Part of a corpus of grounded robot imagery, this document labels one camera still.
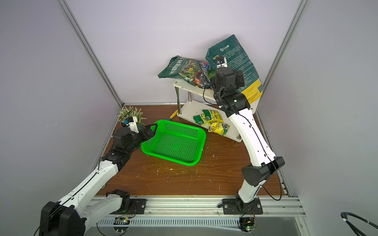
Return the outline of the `blue and green fertilizer bag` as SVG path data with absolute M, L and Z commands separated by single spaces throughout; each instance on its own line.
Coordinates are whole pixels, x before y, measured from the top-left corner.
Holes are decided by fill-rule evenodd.
M 208 61 L 197 61 L 197 64 L 201 71 L 198 87 L 205 89 L 210 86 L 210 79 L 215 77 L 215 69 L 211 67 Z

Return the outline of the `large dark green soil bag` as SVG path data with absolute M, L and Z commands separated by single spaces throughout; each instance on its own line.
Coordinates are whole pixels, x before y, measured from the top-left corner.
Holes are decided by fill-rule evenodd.
M 224 57 L 226 59 L 228 67 L 243 72 L 245 85 L 238 91 L 246 96 L 251 105 L 258 104 L 263 93 L 263 85 L 260 76 L 255 65 L 252 63 L 234 34 L 210 47 L 205 59 L 210 63 L 212 68 L 215 68 L 219 65 L 219 57 Z

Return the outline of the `yellow green small fertilizer bag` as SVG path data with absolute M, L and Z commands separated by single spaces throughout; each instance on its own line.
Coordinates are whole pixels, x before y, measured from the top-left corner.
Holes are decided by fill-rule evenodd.
M 218 111 L 215 110 L 202 110 L 203 113 L 193 116 L 195 123 L 199 126 L 212 123 L 223 123 L 223 119 Z

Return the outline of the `green flower print soil bag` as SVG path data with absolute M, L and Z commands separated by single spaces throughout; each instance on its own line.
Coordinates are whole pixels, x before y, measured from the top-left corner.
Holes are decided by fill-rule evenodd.
M 197 61 L 203 60 L 173 57 L 168 66 L 158 74 L 158 77 L 181 79 L 198 87 L 201 71 Z

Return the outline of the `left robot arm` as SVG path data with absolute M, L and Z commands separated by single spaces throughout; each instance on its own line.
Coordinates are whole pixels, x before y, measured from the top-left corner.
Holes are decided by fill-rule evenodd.
M 113 134 L 110 151 L 97 167 L 71 192 L 57 202 L 48 202 L 41 210 L 38 236 L 82 236 L 95 223 L 120 209 L 129 209 L 130 195 L 115 190 L 92 207 L 88 203 L 99 190 L 130 160 L 142 143 L 153 138 L 157 124 L 137 125 L 129 122 Z

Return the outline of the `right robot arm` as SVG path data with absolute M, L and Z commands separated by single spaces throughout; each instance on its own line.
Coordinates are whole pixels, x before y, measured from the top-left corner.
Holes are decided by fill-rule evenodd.
M 285 161 L 268 146 L 256 124 L 246 96 L 237 91 L 244 85 L 242 71 L 219 67 L 215 77 L 211 79 L 211 84 L 214 87 L 216 104 L 236 127 L 250 157 L 250 165 L 242 168 L 244 181 L 236 199 L 241 206 L 255 203 L 259 190 L 285 165 Z

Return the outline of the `white two-tier shelf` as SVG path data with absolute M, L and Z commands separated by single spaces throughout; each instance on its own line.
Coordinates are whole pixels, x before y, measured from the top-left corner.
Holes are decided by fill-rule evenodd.
M 200 98 L 202 99 L 205 98 L 206 101 L 210 101 L 210 103 L 215 104 L 212 90 L 205 91 L 204 89 L 193 86 L 192 84 L 181 79 L 175 80 L 173 82 L 173 86 L 175 87 L 175 91 L 177 95 L 177 106 L 178 106 L 177 116 L 179 118 L 184 119 L 196 125 L 194 116 L 203 114 L 203 110 L 217 111 L 220 114 L 224 123 L 230 125 L 228 132 L 226 133 L 225 136 L 239 143 L 242 141 L 241 135 L 237 131 L 236 127 L 232 124 L 230 119 L 226 116 L 224 111 L 221 111 L 217 107 L 210 106 L 210 104 L 205 103 L 205 101 L 196 101 L 192 99 L 192 95 L 196 94 L 200 96 Z M 188 100 L 185 103 L 183 103 L 182 106 L 180 102 L 180 91 L 186 92 L 188 94 Z

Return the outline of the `potted plant in grey pot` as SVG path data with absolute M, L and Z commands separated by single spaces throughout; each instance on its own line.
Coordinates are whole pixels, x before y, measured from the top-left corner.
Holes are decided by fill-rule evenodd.
M 137 124 L 144 124 L 145 117 L 143 117 L 143 112 L 141 108 L 136 108 L 133 106 L 124 106 L 118 114 L 118 122 L 121 123 L 125 121 L 128 117 L 137 117 Z

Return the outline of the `green plastic basket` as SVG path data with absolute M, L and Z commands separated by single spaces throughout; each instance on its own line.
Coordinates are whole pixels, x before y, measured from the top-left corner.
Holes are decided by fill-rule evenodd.
M 201 160 L 207 138 L 203 129 L 167 120 L 155 125 L 155 136 L 141 145 L 146 155 L 185 166 L 195 166 Z

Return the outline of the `left controller board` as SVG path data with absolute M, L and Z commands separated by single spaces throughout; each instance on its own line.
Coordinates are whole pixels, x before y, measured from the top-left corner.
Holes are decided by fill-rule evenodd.
M 116 217 L 113 221 L 113 229 L 116 235 L 122 236 L 128 230 L 131 220 L 127 217 Z

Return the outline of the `controller board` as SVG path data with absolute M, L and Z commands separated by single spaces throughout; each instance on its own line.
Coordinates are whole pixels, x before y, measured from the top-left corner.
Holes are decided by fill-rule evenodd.
M 116 235 L 122 236 L 128 230 L 131 220 L 127 217 L 116 217 L 113 221 L 113 229 Z
M 251 233 L 257 228 L 256 219 L 253 217 L 240 217 L 238 221 L 238 228 L 243 233 Z

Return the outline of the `right controller board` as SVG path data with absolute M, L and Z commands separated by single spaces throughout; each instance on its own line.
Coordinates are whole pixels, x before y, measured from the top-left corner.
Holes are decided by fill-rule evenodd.
M 256 219 L 253 217 L 240 217 L 238 221 L 238 228 L 243 233 L 251 233 L 257 228 Z

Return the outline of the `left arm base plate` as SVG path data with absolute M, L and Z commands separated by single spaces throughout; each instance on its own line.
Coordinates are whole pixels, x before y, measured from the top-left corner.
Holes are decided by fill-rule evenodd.
M 147 199 L 143 198 L 129 199 L 122 203 L 120 209 L 111 214 L 142 215 L 145 212 L 146 203 Z

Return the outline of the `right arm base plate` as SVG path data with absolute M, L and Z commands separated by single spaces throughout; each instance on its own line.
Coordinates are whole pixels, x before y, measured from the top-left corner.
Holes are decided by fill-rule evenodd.
M 259 198 L 253 199 L 249 203 L 244 203 L 240 199 L 222 199 L 218 208 L 223 210 L 223 214 L 237 215 L 237 214 L 255 214 L 262 215 L 263 209 Z

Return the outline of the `aluminium mounting rail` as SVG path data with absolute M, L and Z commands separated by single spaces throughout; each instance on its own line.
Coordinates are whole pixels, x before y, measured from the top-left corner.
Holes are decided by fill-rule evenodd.
M 262 215 L 237 214 L 226 215 L 218 208 L 222 199 L 232 196 L 132 196 L 131 199 L 147 199 L 142 215 L 131 215 L 129 227 L 234 227 L 237 228 L 240 217 L 291 217 L 296 222 L 305 217 L 305 211 L 298 198 L 283 197 L 275 201 L 270 197 L 260 197 Z M 96 226 L 113 227 L 115 214 L 101 219 Z

